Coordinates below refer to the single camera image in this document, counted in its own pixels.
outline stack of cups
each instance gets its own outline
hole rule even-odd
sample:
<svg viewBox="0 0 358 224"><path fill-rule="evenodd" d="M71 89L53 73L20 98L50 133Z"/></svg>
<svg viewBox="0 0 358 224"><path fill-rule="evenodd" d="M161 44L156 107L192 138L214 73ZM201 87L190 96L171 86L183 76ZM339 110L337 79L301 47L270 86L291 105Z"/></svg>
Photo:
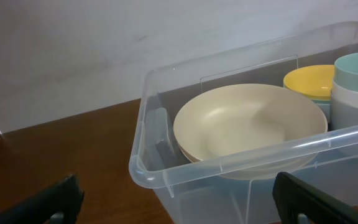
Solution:
<svg viewBox="0 0 358 224"><path fill-rule="evenodd" d="M333 77L334 65L312 65L298 68L285 75L284 88L301 93L315 102L329 122Z"/></svg>
<svg viewBox="0 0 358 224"><path fill-rule="evenodd" d="M331 92L331 127L333 130L358 125L358 53L335 61Z"/></svg>

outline plastic bin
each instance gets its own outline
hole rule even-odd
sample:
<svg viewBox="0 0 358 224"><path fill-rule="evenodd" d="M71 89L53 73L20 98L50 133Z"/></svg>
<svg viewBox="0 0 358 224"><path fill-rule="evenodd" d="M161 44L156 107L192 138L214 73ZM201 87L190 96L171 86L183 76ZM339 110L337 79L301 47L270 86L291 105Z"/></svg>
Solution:
<svg viewBox="0 0 358 224"><path fill-rule="evenodd" d="M151 71L129 161L134 182L153 189L175 223L271 223L279 221L272 198L277 170L252 180L221 175L316 154L283 171L358 205L358 126L196 163L186 160L172 131L179 109L202 92L237 83L282 86L289 71L354 52L358 22L342 22ZM260 151L267 156L249 159Z"/></svg>

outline white wall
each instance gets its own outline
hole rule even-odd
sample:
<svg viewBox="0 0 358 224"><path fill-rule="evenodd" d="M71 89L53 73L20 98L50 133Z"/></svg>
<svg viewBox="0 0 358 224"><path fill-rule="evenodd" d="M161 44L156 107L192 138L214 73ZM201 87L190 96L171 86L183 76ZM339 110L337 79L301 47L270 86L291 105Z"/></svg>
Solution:
<svg viewBox="0 0 358 224"><path fill-rule="evenodd" d="M0 129L133 100L153 68L339 21L358 21L358 0L0 0Z"/></svg>

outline yellow cup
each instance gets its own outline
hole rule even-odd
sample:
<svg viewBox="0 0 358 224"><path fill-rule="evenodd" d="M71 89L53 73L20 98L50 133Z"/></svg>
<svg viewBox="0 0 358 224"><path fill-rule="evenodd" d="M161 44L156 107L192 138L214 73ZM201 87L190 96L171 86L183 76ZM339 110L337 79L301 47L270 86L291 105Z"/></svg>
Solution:
<svg viewBox="0 0 358 224"><path fill-rule="evenodd" d="M284 77L284 87L312 100L329 101L334 71L334 65L312 65L298 68Z"/></svg>

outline brown wooden surface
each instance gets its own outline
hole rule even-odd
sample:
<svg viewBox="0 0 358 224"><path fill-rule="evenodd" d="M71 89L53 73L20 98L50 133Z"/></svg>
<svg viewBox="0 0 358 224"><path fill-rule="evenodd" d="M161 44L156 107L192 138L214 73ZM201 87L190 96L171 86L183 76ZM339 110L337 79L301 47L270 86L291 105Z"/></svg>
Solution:
<svg viewBox="0 0 358 224"><path fill-rule="evenodd" d="M74 173L85 191L77 223L171 223L128 162L139 100L4 134L0 212Z"/></svg>

